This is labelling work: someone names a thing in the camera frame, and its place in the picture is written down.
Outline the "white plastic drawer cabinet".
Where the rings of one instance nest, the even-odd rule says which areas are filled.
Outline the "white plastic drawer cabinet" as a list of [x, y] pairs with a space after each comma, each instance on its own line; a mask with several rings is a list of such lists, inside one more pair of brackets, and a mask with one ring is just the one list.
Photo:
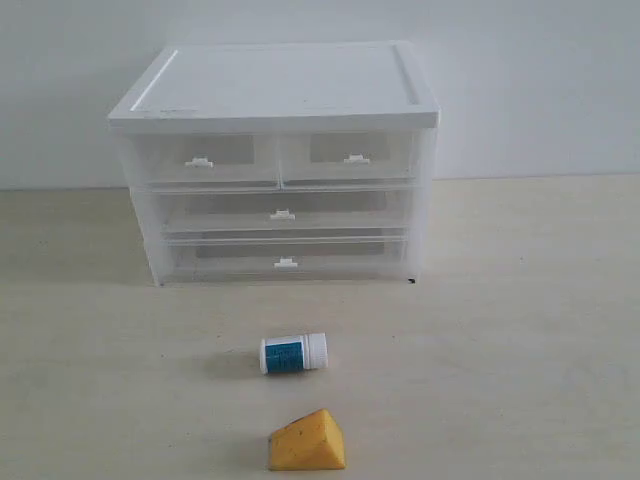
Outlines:
[[[161, 195], [281, 191], [408, 190], [410, 257], [424, 268], [432, 166], [440, 120], [412, 46], [404, 41], [171, 46], [164, 49], [109, 113], [151, 275], [161, 282], [172, 237], [160, 225]], [[285, 185], [279, 140], [316, 132], [411, 131], [419, 135], [421, 173], [396, 184]], [[140, 135], [263, 135], [275, 140], [279, 181], [274, 187], [145, 187], [133, 177]]]

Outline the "white blue-label pill bottle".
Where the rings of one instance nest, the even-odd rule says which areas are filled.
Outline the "white blue-label pill bottle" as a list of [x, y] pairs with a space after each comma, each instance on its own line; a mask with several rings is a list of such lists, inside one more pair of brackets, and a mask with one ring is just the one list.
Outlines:
[[260, 370], [264, 375], [325, 369], [329, 365], [325, 333], [310, 333], [261, 340]]

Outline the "yellow cheese wedge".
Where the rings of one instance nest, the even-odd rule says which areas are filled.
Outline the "yellow cheese wedge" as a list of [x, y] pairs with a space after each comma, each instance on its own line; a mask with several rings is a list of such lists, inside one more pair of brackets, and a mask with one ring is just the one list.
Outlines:
[[271, 471], [343, 470], [346, 464], [343, 432], [325, 408], [289, 423], [269, 437]]

